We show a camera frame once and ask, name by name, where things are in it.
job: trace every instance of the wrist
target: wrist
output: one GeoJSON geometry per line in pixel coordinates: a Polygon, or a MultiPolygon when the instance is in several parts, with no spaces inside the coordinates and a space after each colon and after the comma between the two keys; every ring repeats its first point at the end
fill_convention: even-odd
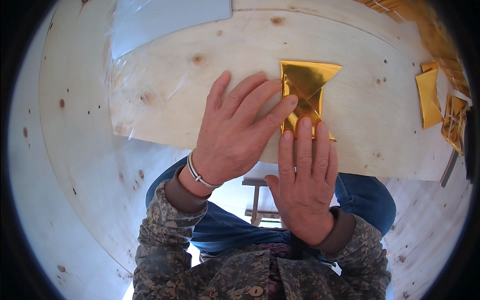
{"type": "Polygon", "coordinates": [[[216,172],[212,172],[212,171],[207,170],[207,168],[204,167],[204,164],[202,164],[200,162],[201,159],[199,159],[199,155],[201,156],[201,154],[198,154],[197,151],[198,150],[195,150],[192,153],[192,165],[195,168],[195,170],[197,171],[197,173],[199,175],[201,175],[202,179],[208,184],[211,184],[211,185],[221,185],[221,184],[223,184],[224,181],[217,178],[217,176],[215,174],[216,172]]]}
{"type": "Polygon", "coordinates": [[[333,214],[330,212],[327,212],[327,214],[325,215],[325,218],[320,224],[320,230],[318,231],[318,233],[313,239],[307,242],[307,244],[311,247],[315,247],[321,244],[326,239],[326,237],[330,234],[330,232],[332,232],[334,225],[335,225],[335,218],[333,217],[333,214]]]}
{"type": "Polygon", "coordinates": [[[203,183],[196,181],[195,178],[193,178],[193,176],[190,174],[190,171],[188,171],[187,167],[183,168],[183,170],[180,172],[179,181],[186,190],[199,197],[208,196],[214,190],[207,187],[203,183]]]}

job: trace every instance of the right hand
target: right hand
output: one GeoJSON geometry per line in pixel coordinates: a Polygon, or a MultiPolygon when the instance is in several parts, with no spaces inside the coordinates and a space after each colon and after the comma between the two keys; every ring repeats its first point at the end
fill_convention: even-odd
{"type": "Polygon", "coordinates": [[[315,131],[317,148],[312,161],[312,121],[303,117],[298,125],[297,171],[293,166],[293,134],[285,131],[278,150],[278,174],[265,176],[280,216],[291,232],[311,246],[320,244],[332,231],[329,212],[338,159],[328,126],[320,122],[315,131]]]}
{"type": "MultiPolygon", "coordinates": [[[[250,171],[260,159],[268,140],[293,112],[298,101],[295,95],[287,96],[254,122],[263,105],[281,90],[280,79],[266,80],[264,72],[251,75],[225,95],[222,104],[222,94],[229,82],[230,73],[225,71],[212,85],[192,156],[193,167],[212,185],[250,171]]],[[[184,168],[182,173],[179,180],[187,190],[198,196],[211,193],[211,189],[193,180],[188,169],[184,168]]]]}

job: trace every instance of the bracelet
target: bracelet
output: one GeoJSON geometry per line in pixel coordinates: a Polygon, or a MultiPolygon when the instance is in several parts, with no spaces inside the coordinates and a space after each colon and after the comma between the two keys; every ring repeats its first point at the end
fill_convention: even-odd
{"type": "Polygon", "coordinates": [[[219,185],[213,185],[213,184],[207,183],[205,180],[202,179],[202,176],[197,173],[197,171],[193,167],[193,163],[192,163],[192,156],[193,156],[194,151],[195,151],[195,149],[193,149],[190,152],[190,154],[188,154],[187,167],[188,167],[188,171],[190,171],[190,174],[193,176],[195,181],[199,181],[199,182],[203,183],[204,185],[206,185],[207,187],[209,187],[211,189],[216,189],[216,188],[221,187],[223,185],[223,183],[219,184],[219,185]]]}

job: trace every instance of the gold paper scrap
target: gold paper scrap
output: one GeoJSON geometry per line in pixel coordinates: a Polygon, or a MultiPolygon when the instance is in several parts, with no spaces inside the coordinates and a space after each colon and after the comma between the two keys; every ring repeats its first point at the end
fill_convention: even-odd
{"type": "MultiPolygon", "coordinates": [[[[297,95],[295,110],[285,119],[281,132],[292,131],[297,138],[298,121],[303,116],[312,120],[312,139],[315,139],[315,126],[322,121],[323,86],[342,68],[340,65],[322,62],[282,60],[280,62],[282,79],[282,98],[297,95]]],[[[329,132],[330,140],[335,138],[329,132]]]]}
{"type": "Polygon", "coordinates": [[[415,76],[420,98],[420,112],[423,129],[432,127],[444,120],[437,98],[438,63],[422,64],[423,73],[415,76]]]}
{"type": "Polygon", "coordinates": [[[464,153],[463,134],[468,109],[467,101],[448,95],[442,136],[461,156],[464,153]]]}

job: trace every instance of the brown cuff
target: brown cuff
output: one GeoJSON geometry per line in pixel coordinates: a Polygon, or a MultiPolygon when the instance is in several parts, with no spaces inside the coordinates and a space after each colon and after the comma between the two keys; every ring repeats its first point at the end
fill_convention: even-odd
{"type": "Polygon", "coordinates": [[[356,225],[355,217],[344,213],[338,207],[330,208],[330,213],[335,218],[333,229],[323,242],[313,247],[319,249],[324,254],[340,252],[352,238],[356,225]]]}
{"type": "Polygon", "coordinates": [[[165,197],[176,209],[184,213],[196,213],[205,206],[205,202],[211,194],[206,197],[198,197],[185,189],[179,181],[179,174],[184,167],[185,165],[179,167],[173,178],[165,184],[165,197]]]}

